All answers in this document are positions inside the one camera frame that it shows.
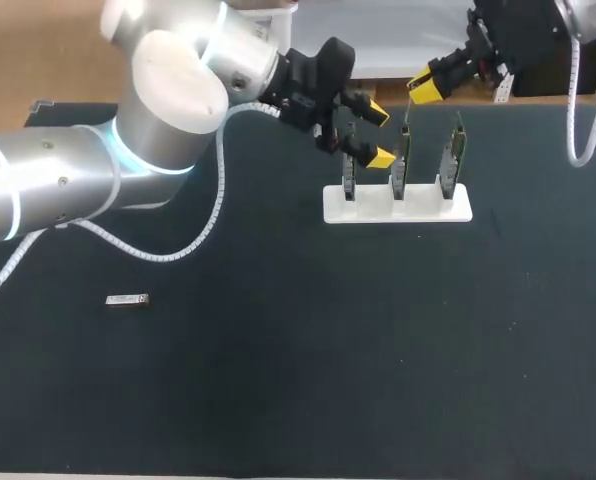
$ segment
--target cable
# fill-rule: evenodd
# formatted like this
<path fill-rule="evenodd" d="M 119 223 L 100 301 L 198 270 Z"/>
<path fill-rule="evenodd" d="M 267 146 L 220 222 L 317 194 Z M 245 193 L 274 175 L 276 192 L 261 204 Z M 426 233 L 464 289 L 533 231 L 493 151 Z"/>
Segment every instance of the cable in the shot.
<path fill-rule="evenodd" d="M 98 225 L 88 221 L 88 220 L 76 220 L 71 222 L 73 225 L 77 225 L 82 227 L 90 232 L 98 235 L 103 240 L 107 241 L 114 247 L 122 250 L 123 252 L 136 257 L 140 260 L 145 260 L 148 262 L 155 262 L 155 263 L 167 263 L 167 262 L 175 262 L 181 260 L 194 252 L 201 244 L 205 241 L 205 239 L 209 236 L 211 231 L 213 230 L 214 226 L 216 225 L 216 221 L 220 215 L 220 211 L 222 209 L 222 204 L 225 198 L 225 185 L 226 185 L 226 178 L 225 178 L 225 145 L 224 145 L 224 136 L 225 136 L 225 126 L 227 125 L 227 121 L 233 117 L 234 115 L 247 112 L 247 111 L 256 111 L 265 113 L 270 115 L 274 118 L 280 117 L 280 110 L 275 107 L 264 105 L 261 103 L 246 103 L 243 105 L 239 105 L 237 107 L 231 108 L 227 115 L 225 116 L 225 120 L 223 121 L 222 125 L 218 129 L 216 134 L 216 152 L 217 152 L 217 161 L 218 161 L 218 192 L 216 194 L 216 201 L 214 202 L 213 210 L 211 211 L 211 215 L 209 216 L 209 220 L 203 228 L 200 235 L 196 237 L 196 239 L 189 244 L 187 247 L 183 248 L 182 250 L 169 254 L 169 255 L 155 255 L 152 253 L 143 252 L 138 250 L 135 247 L 123 242 L 118 237 L 112 235 L 111 233 L 107 232 L 105 229 L 99 227 Z M 2 271 L 0 272 L 0 287 L 7 281 L 7 279 L 11 276 L 14 272 L 16 267 L 20 264 L 20 261 L 23 259 L 29 248 L 34 244 L 36 240 L 45 232 L 45 230 L 40 230 L 34 233 L 27 235 L 22 243 L 18 246 L 14 254 L 11 256 L 9 261 L 6 263 Z"/>
<path fill-rule="evenodd" d="M 589 141 L 582 157 L 576 154 L 576 98 L 578 95 L 578 79 L 580 76 L 580 42 L 572 37 L 571 82 L 569 84 L 569 107 L 567 110 L 567 154 L 569 162 L 576 168 L 584 167 L 596 151 L 596 118 L 594 120 Z"/>
<path fill-rule="evenodd" d="M 45 230 L 39 230 L 37 232 L 30 233 L 23 239 L 20 245 L 18 245 L 18 248 L 16 248 L 14 254 L 9 257 L 9 260 L 0 271 L 0 287 L 9 279 L 9 277 L 11 277 L 11 274 L 14 273 L 14 270 L 25 256 L 29 248 L 31 248 L 34 242 L 38 240 L 40 235 L 42 235 L 44 232 Z"/>

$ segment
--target white wall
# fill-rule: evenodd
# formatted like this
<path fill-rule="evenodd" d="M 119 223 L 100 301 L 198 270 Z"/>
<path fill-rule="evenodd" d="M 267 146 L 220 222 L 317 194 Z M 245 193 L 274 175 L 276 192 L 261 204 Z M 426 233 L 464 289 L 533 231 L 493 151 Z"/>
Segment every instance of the white wall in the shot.
<path fill-rule="evenodd" d="M 472 0 L 301 0 L 292 46 L 314 55 L 335 36 L 356 49 L 354 78 L 415 76 L 464 47 Z"/>

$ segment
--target glowing blue ring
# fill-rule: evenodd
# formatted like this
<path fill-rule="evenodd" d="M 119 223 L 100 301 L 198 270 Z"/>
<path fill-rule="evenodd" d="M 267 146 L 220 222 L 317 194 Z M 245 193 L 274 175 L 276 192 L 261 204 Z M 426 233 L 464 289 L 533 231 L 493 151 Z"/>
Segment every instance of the glowing blue ring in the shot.
<path fill-rule="evenodd" d="M 168 170 L 166 168 L 157 167 L 156 165 L 152 165 L 149 162 L 145 162 L 142 158 L 136 155 L 134 152 L 129 150 L 129 147 L 125 145 L 125 143 L 118 135 L 118 126 L 116 125 L 116 118 L 113 119 L 111 122 L 111 135 L 113 136 L 114 141 L 120 148 L 123 150 L 123 153 L 127 155 L 134 163 L 139 165 L 140 167 L 144 168 L 145 170 L 149 170 L 153 173 L 159 173 L 161 175 L 184 175 L 186 173 L 191 172 L 194 169 L 194 165 L 188 168 L 184 168 L 182 170 Z"/>
<path fill-rule="evenodd" d="M 20 229 L 20 220 L 22 218 L 22 208 L 20 204 L 20 192 L 15 188 L 15 185 L 11 178 L 11 167 L 9 165 L 9 160 L 5 157 L 5 154 L 2 153 L 0 150 L 0 168 L 2 169 L 5 177 L 7 178 L 7 183 L 9 183 L 9 194 L 11 195 L 11 204 L 13 208 L 13 215 L 11 219 L 11 229 L 9 233 L 5 237 L 5 241 L 11 240 L 16 236 L 18 230 Z"/>

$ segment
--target wooden floor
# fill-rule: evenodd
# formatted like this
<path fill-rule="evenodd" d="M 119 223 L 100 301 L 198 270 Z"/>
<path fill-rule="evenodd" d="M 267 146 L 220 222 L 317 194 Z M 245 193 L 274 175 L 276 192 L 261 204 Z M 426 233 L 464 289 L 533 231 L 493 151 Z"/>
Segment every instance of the wooden floor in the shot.
<path fill-rule="evenodd" d="M 115 102 L 125 63 L 98 31 L 104 0 L 0 0 L 0 131 L 14 129 L 38 99 Z M 362 82 L 379 103 L 406 104 L 406 81 Z M 482 86 L 461 90 L 451 101 L 485 104 Z M 528 99 L 562 103 L 562 98 Z M 595 97 L 583 99 L 594 102 Z"/>

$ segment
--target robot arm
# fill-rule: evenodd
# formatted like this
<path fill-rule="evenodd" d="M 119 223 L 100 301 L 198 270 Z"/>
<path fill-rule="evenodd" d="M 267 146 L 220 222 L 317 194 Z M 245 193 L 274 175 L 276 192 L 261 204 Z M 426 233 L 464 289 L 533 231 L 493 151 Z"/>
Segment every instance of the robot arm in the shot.
<path fill-rule="evenodd" d="M 332 39 L 314 58 L 277 51 L 264 28 L 217 0 L 108 0 L 103 35 L 129 75 L 117 116 L 97 126 L 0 134 L 0 241 L 109 209 L 157 208 L 183 185 L 230 104 L 259 99 L 316 145 L 387 167 L 394 157 L 339 139 L 336 110 L 382 125 L 388 115 L 345 85 L 354 50 Z"/>
<path fill-rule="evenodd" d="M 494 88 L 509 73 L 540 62 L 560 43 L 574 37 L 596 40 L 596 0 L 474 0 L 468 12 L 464 49 L 431 61 L 409 84 L 415 103 L 451 96 L 475 75 Z"/>

